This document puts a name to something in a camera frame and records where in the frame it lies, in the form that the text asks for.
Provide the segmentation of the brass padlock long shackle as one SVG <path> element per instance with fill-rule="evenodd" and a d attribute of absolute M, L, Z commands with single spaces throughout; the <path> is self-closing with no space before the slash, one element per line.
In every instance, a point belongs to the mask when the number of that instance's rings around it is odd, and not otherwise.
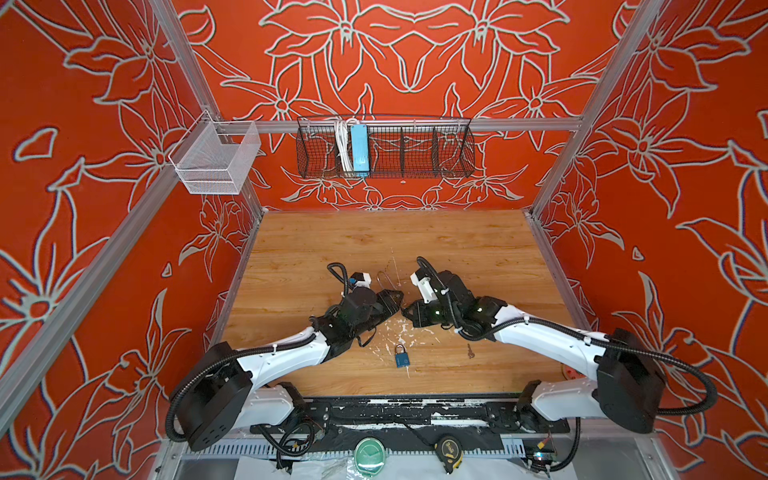
<path fill-rule="evenodd" d="M 376 273 L 376 281 L 382 290 L 401 290 L 400 284 L 397 281 L 394 281 L 390 274 L 385 270 L 379 270 Z"/>

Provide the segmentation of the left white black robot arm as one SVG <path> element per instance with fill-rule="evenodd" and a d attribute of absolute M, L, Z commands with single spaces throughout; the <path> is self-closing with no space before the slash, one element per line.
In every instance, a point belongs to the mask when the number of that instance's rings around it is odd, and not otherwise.
<path fill-rule="evenodd" d="M 233 429 L 282 424 L 300 398 L 273 381 L 327 363 L 352 345 L 367 346 L 364 333 L 376 333 L 400 311 L 402 291 L 375 291 L 368 273 L 350 274 L 339 262 L 327 269 L 342 285 L 341 299 L 311 317 L 309 327 L 261 347 L 234 349 L 220 342 L 208 349 L 170 397 L 164 422 L 169 440 L 198 452 Z"/>

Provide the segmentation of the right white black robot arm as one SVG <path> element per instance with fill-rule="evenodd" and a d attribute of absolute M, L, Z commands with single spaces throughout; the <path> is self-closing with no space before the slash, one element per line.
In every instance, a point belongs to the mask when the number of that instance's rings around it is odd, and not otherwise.
<path fill-rule="evenodd" d="M 672 355 L 647 350 L 623 329 L 590 332 L 546 320 L 501 299 L 476 297 L 451 271 L 437 271 L 418 257 L 411 281 L 421 295 L 403 314 L 416 328 L 439 325 L 467 342 L 493 341 L 543 355 L 579 373 L 576 380 L 532 381 L 521 398 L 529 414 L 548 421 L 605 418 L 640 434 L 652 431 L 658 416 L 686 416 L 713 407 L 718 391 L 700 369 Z M 702 399 L 666 408 L 665 366 L 696 378 Z"/>

